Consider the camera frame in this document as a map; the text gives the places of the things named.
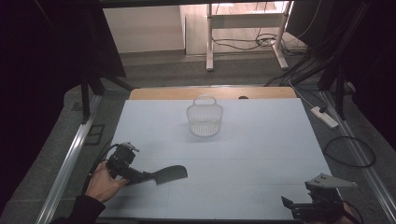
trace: wire basket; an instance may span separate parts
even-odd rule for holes
[[[206,104],[207,100],[213,100],[213,104]],[[210,137],[219,132],[223,108],[218,105],[216,99],[211,95],[199,95],[194,99],[192,105],[187,108],[190,131],[200,137]]]

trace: gray carpet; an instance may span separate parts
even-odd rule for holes
[[[278,69],[276,59],[271,54],[217,56],[216,70],[213,73],[205,71],[205,63],[202,58],[183,58],[182,62],[175,62],[169,58],[159,60],[156,57],[151,57],[151,59],[148,57],[148,61],[141,60],[137,64],[132,64],[128,60],[133,57],[137,56],[122,56],[128,76],[122,80],[138,87],[252,85],[265,83],[269,78],[282,74]],[[290,64],[294,64],[298,62],[299,58],[288,57],[287,60]],[[310,78],[301,86],[312,90],[313,93],[318,93],[316,91],[317,80],[317,77]],[[93,123],[96,125],[95,129],[99,129],[101,125],[104,127],[103,136],[97,146],[84,146],[81,150],[75,169],[56,209],[55,217],[67,216],[70,213],[75,197],[81,193],[86,174],[105,142],[114,133],[123,103],[129,97],[128,91],[122,90],[106,80],[104,83],[106,93]],[[312,94],[304,91],[302,94],[309,102],[316,105],[322,104]],[[8,202],[0,219],[1,224],[34,223],[36,221],[81,122],[82,112],[78,110],[78,103],[80,103],[79,88],[74,88],[64,97],[64,110],[34,165]],[[316,118],[309,111],[309,105],[304,105],[321,147],[340,135],[338,130],[329,129]],[[396,175],[392,172],[395,170],[395,151],[360,113],[353,104],[351,96],[345,97],[345,114],[354,134],[375,149],[377,156],[375,169],[387,184],[393,197],[396,197]],[[87,138],[86,143],[95,144],[97,140],[98,136],[93,135]],[[343,141],[334,143],[330,153],[344,161],[354,162]],[[344,199],[361,211],[365,223],[389,223],[361,170],[326,159],[334,176],[358,183],[358,189],[340,189],[340,191]],[[131,223],[131,220],[106,221]]]

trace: black cable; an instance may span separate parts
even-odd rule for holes
[[[257,11],[257,7],[259,6],[259,2],[256,3],[256,8],[253,11]]]
[[[285,40],[282,38],[280,41],[280,47],[282,48],[282,52],[289,55],[289,56],[298,56],[298,55],[305,55],[307,52],[302,50],[290,50],[286,47]]]
[[[218,7],[216,8],[215,15],[217,15],[217,14],[218,14],[219,6],[220,6],[220,3],[218,3]]]
[[[279,77],[272,77],[270,78],[263,86],[269,86],[272,82],[274,82],[277,79],[283,78],[281,82],[283,82],[285,80],[285,78],[289,75],[292,75],[292,73],[294,72],[294,70],[296,70],[297,68],[299,68],[301,65],[303,65],[304,63],[306,63],[311,57],[311,54],[306,54],[299,62],[297,62],[297,64],[295,64],[289,71],[285,72],[284,74],[282,74]]]
[[[299,72],[303,72],[305,69],[307,69],[308,67],[310,67],[312,64],[314,64],[314,62],[316,62],[317,60],[312,60],[312,62],[309,64],[309,65],[307,65],[306,67],[304,67],[304,68],[302,68],[302,69],[300,69],[300,70],[298,70],[298,71],[295,71],[295,73],[299,73]]]
[[[336,159],[334,156],[331,156],[329,153],[327,153],[327,150],[328,150],[328,148],[329,148],[329,145],[330,145],[332,142],[334,142],[334,141],[336,141],[336,140],[338,140],[338,139],[341,139],[341,138],[353,139],[353,140],[356,140],[356,141],[358,141],[358,142],[364,144],[364,145],[369,149],[369,151],[371,152],[371,154],[372,154],[372,156],[373,156],[372,161],[370,161],[369,164],[362,165],[362,166],[360,166],[360,165],[354,165],[354,164],[350,164],[350,163],[347,163],[347,162],[344,162],[344,161],[340,161],[340,160]],[[374,165],[374,163],[375,163],[375,161],[376,161],[376,156],[375,156],[374,150],[373,150],[371,147],[369,147],[369,145],[367,145],[367,143],[365,143],[364,141],[360,140],[359,138],[352,137],[352,136],[338,136],[338,137],[335,137],[334,139],[332,139],[330,142],[327,143],[326,147],[323,148],[323,154],[326,155],[327,157],[329,157],[330,159],[332,159],[332,160],[334,160],[334,161],[337,161],[338,163],[341,163],[341,164],[343,164],[343,165],[345,165],[345,166],[349,166],[349,167],[355,167],[355,168],[368,168],[368,167]]]
[[[88,175],[85,178],[84,186],[82,187],[81,194],[85,194],[85,191],[87,190],[87,188],[88,188],[88,186],[90,184],[92,175],[95,172],[96,167],[99,165],[99,163],[102,162],[102,161],[106,161],[106,160],[104,160],[104,156],[108,153],[108,151],[111,150],[111,148],[119,146],[119,144],[115,144],[115,145],[111,146],[110,148],[107,148],[107,146],[110,144],[112,139],[113,139],[113,137],[111,137],[110,139],[107,140],[107,142],[105,143],[105,145],[102,148],[101,152],[99,153],[99,156],[96,158],[95,162],[93,163],[93,166],[91,167],[91,170],[88,172]]]
[[[271,35],[272,37],[258,39],[258,37],[260,37],[260,36],[262,36],[262,35]],[[259,48],[259,47],[269,47],[269,46],[272,46],[271,44],[269,44],[269,45],[263,45],[262,43],[265,42],[265,41],[268,41],[268,40],[273,40],[273,39],[275,39],[275,36],[276,36],[276,35],[273,35],[273,34],[261,34],[261,35],[258,35],[258,36],[256,37],[255,40],[244,40],[244,39],[214,39],[214,38],[212,38],[212,40],[213,40],[213,42],[215,42],[217,45],[226,46],[226,47],[230,47],[230,48],[233,48],[233,49],[250,50],[250,49],[256,49],[256,48]],[[257,44],[257,46],[252,47],[252,48],[248,48],[248,49],[241,49],[241,48],[238,48],[238,47],[236,47],[236,46],[229,45],[229,44],[221,44],[221,43],[219,43],[219,41],[255,42],[255,43]]]
[[[265,10],[267,9],[267,2],[265,2],[265,6],[264,6],[264,13],[265,13]],[[256,36],[256,41],[257,41],[257,39],[259,38],[259,36],[260,36],[260,32],[262,31],[262,28],[260,27],[260,29],[259,29],[259,32],[257,33],[257,36]]]
[[[313,50],[316,52],[316,55],[318,56],[328,56],[330,52],[328,52],[330,49],[333,49],[334,45],[336,44],[336,41],[339,39],[339,35],[343,34],[348,27],[348,25],[352,22],[352,18],[354,16],[354,12],[356,12],[356,8],[350,10],[345,18],[340,22],[340,24],[337,26],[334,31],[328,35],[322,42],[320,42],[318,45],[312,47]]]
[[[312,91],[308,91],[308,90],[306,90],[306,89],[303,89],[303,88],[301,88],[301,87],[298,87],[298,86],[296,86],[298,89],[300,89],[300,90],[302,90],[302,91],[305,91],[305,92],[308,92],[309,94],[311,94],[311,95],[313,95],[315,98],[317,98],[319,101],[321,101],[325,106],[323,106],[323,107],[321,107],[320,109],[323,109],[323,111],[320,111],[320,112],[324,112],[325,110],[326,110],[326,108],[328,107],[328,105],[326,104],[326,102],[324,102],[322,99],[320,99],[316,94],[314,94]]]

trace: cable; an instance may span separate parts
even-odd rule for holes
[[[295,39],[300,38],[301,36],[303,36],[303,35],[309,30],[309,28],[311,28],[312,23],[314,23],[314,20],[315,20],[315,18],[316,18],[317,15],[318,15],[318,11],[319,11],[320,4],[321,4],[321,0],[319,1],[318,7],[317,7],[317,11],[315,12],[314,18],[312,18],[312,21],[311,21],[311,23],[309,24],[309,26],[306,28],[306,30],[305,30],[302,34],[300,34],[299,36],[297,36],[297,37],[295,37],[294,39],[288,41],[287,43],[289,43],[289,42],[291,42],[291,41],[293,41],[293,40],[295,40]]]
[[[303,99],[307,104],[309,104],[312,108],[314,108],[314,106],[311,105],[307,100],[305,100],[305,98],[294,88],[294,86],[290,82],[290,79],[289,79],[289,84],[297,92],[297,94],[301,97],[301,99]]]
[[[272,82],[274,82],[277,79],[283,78],[283,80],[290,74],[292,74],[292,72],[294,72],[294,70],[296,70],[297,68],[299,68],[301,65],[303,65],[304,63],[306,63],[309,59],[311,58],[311,54],[307,53],[305,54],[305,56],[299,61],[297,62],[297,64],[295,64],[289,71],[285,72],[283,75],[279,76],[279,77],[273,77],[270,78],[263,86],[269,86]]]
[[[258,37],[260,37],[260,36],[262,36],[262,35],[271,35],[272,37],[261,38],[261,39],[259,39]],[[273,40],[273,39],[275,39],[275,37],[276,37],[276,35],[273,35],[273,34],[261,34],[261,35],[258,35],[258,36],[256,37],[255,40],[243,40],[243,39],[214,39],[214,38],[212,38],[212,40],[213,40],[213,42],[215,42],[217,45],[227,46],[227,47],[230,47],[230,48],[233,48],[233,49],[250,50],[250,49],[256,49],[256,48],[259,48],[259,47],[269,47],[269,46],[272,46],[272,44],[264,45],[263,43],[264,43],[265,41],[268,41],[268,40]],[[221,44],[221,43],[219,43],[219,41],[255,42],[255,43],[257,44],[257,46],[252,47],[252,48],[248,48],[248,49],[242,49],[242,48],[238,48],[238,47],[236,47],[236,46],[229,45],[229,44]]]
[[[354,16],[353,12],[356,11],[355,9],[351,9],[345,18],[339,22],[339,25],[337,26],[334,31],[326,37],[321,43],[318,45],[314,46],[313,49],[315,50],[317,55],[324,55],[325,57],[328,57],[328,54],[330,53],[329,50],[333,49],[334,44],[337,42],[339,39],[338,36],[340,34],[343,34],[345,29],[348,27],[348,25],[352,22],[352,18]]]
[[[257,7],[259,6],[259,2],[256,3],[256,8],[253,11],[257,11]]]
[[[282,48],[282,52],[289,55],[289,56],[296,56],[296,55],[305,55],[306,50],[290,50],[288,47],[286,47],[285,40],[282,38],[280,40],[280,47]]]
[[[267,2],[265,2],[265,6],[264,6],[264,14],[265,14],[265,10],[267,9]],[[260,36],[260,32],[262,31],[262,28],[260,27],[259,32],[257,33],[256,39],[259,38]]]
[[[311,56],[309,56],[308,59],[305,60],[305,62],[308,62],[309,59],[311,59]],[[315,62],[315,59],[312,60],[312,62],[311,62],[309,65],[307,65],[306,67],[304,67],[304,68],[302,68],[302,69],[300,69],[300,70],[297,70],[297,71],[293,72],[292,74],[290,74],[290,79],[292,79],[296,74],[298,74],[298,73],[304,71],[306,68],[308,68],[309,66],[311,66],[314,62]],[[284,86],[283,83],[284,83],[285,79],[286,79],[286,77],[283,77],[283,78],[282,78],[282,80],[279,82],[279,86]]]
[[[356,140],[356,141],[358,141],[358,142],[364,144],[364,145],[369,149],[369,151],[371,152],[371,154],[372,154],[372,156],[373,156],[372,161],[370,161],[369,164],[362,165],[362,166],[360,166],[360,165],[354,165],[354,164],[350,164],[350,163],[347,163],[347,162],[344,162],[344,161],[340,161],[340,160],[336,159],[334,156],[331,156],[329,153],[327,153],[327,150],[328,150],[328,148],[329,148],[329,145],[330,145],[332,142],[334,142],[334,141],[336,141],[336,140],[338,140],[338,139],[341,139],[341,138],[353,139],[353,140]],[[369,147],[369,145],[367,145],[367,143],[365,143],[364,141],[360,140],[359,138],[352,137],[352,136],[338,136],[338,137],[335,137],[335,138],[332,139],[330,142],[328,142],[327,145],[323,148],[323,154],[326,155],[327,157],[329,157],[330,159],[332,159],[332,160],[334,160],[334,161],[337,161],[338,163],[341,163],[341,164],[343,164],[343,165],[345,165],[345,166],[349,166],[349,167],[355,167],[355,168],[368,168],[368,167],[371,167],[372,165],[374,165],[374,163],[375,163],[375,161],[376,161],[376,156],[375,156],[374,150],[373,150],[371,147]]]
[[[217,15],[217,14],[218,14],[219,6],[220,6],[220,3],[218,3],[218,7],[216,8],[215,15]]]
[[[326,110],[326,108],[328,107],[327,106],[327,104],[326,104],[326,102],[324,102],[322,99],[320,99],[317,95],[315,95],[313,92],[311,92],[311,91],[308,91],[308,90],[305,90],[305,89],[303,89],[303,88],[301,88],[301,87],[297,87],[297,88],[299,88],[300,90],[302,90],[302,91],[305,91],[305,92],[308,92],[309,94],[311,94],[311,95],[313,95],[315,98],[317,98],[319,101],[321,101],[325,106],[323,106],[323,107],[321,107],[320,108],[320,112],[324,112],[325,110]]]

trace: white power strip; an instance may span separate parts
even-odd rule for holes
[[[315,106],[314,108],[311,109],[312,113],[316,115],[319,119],[321,119],[329,128],[333,129],[338,126],[337,121],[332,119],[326,112],[320,113],[319,112],[320,108],[318,106]]]

